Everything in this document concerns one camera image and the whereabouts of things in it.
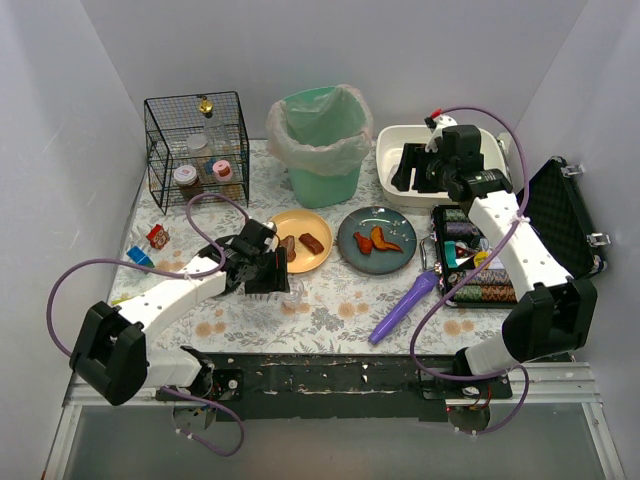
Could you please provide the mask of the clear cup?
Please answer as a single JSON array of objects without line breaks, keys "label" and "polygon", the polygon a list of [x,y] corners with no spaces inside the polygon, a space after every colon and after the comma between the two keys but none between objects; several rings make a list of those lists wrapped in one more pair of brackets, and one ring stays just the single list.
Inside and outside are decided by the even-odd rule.
[{"label": "clear cup", "polygon": [[292,310],[295,310],[301,303],[305,293],[305,286],[302,280],[291,277],[289,279],[289,291],[281,296],[281,303]]}]

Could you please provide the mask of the yellow plastic plate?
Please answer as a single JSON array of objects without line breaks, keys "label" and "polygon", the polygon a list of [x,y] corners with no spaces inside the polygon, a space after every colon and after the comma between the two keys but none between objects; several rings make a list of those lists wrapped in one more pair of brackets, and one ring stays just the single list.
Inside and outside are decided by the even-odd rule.
[{"label": "yellow plastic plate", "polygon": [[[291,274],[306,273],[324,263],[332,249],[333,234],[327,221],[316,213],[305,209],[288,210],[274,215],[271,221],[275,223],[280,240],[291,235],[295,239],[296,258],[288,263]],[[310,234],[323,246],[320,253],[313,253],[300,241],[300,236]]]}]

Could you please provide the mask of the pink lid spice jar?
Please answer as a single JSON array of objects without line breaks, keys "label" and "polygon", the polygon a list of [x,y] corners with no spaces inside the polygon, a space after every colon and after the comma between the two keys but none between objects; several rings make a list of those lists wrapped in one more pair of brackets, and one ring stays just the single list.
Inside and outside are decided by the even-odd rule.
[{"label": "pink lid spice jar", "polygon": [[215,161],[212,165],[212,172],[216,179],[217,192],[219,194],[234,201],[239,201],[242,198],[243,188],[229,161]]}]

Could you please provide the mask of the brown jar white lid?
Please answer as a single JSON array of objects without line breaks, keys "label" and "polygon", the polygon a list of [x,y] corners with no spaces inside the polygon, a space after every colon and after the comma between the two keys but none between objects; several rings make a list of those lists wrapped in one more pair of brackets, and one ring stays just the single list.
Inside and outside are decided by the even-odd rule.
[{"label": "brown jar white lid", "polygon": [[186,201],[204,192],[197,169],[193,165],[185,164],[177,167],[174,170],[173,179]]}]

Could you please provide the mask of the clear jar blue label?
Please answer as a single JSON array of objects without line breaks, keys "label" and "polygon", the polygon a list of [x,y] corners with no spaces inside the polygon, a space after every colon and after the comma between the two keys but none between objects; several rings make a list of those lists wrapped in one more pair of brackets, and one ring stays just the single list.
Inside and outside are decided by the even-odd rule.
[{"label": "clear jar blue label", "polygon": [[197,169],[199,175],[212,175],[215,158],[207,136],[202,133],[191,134],[186,139],[186,147],[190,157],[190,164]]}]

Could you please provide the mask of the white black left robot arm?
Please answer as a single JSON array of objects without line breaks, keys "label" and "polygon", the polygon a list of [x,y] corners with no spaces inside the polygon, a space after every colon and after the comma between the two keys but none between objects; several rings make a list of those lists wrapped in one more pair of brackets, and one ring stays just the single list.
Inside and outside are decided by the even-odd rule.
[{"label": "white black left robot arm", "polygon": [[153,341],[202,302],[242,288],[247,294],[289,289],[287,253],[274,222],[250,219],[237,235],[207,246],[178,273],[143,294],[112,307],[92,306],[70,357],[70,366],[114,406],[143,388],[177,387],[210,396],[214,364],[193,347],[154,351]]}]

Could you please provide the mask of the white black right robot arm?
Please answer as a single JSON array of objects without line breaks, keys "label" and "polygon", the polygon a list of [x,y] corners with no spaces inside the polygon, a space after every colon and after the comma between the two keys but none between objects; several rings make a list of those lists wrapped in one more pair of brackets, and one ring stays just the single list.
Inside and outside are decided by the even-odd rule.
[{"label": "white black right robot arm", "polygon": [[436,110],[425,119],[431,132],[426,146],[435,151],[427,177],[489,240],[489,257],[506,268],[517,303],[500,333],[460,350],[450,372],[418,367],[447,381],[481,382],[524,362],[582,348],[598,294],[590,280],[574,278],[551,255],[531,226],[525,215],[530,189],[516,195],[500,170],[485,169],[477,128],[455,125],[448,114]]}]

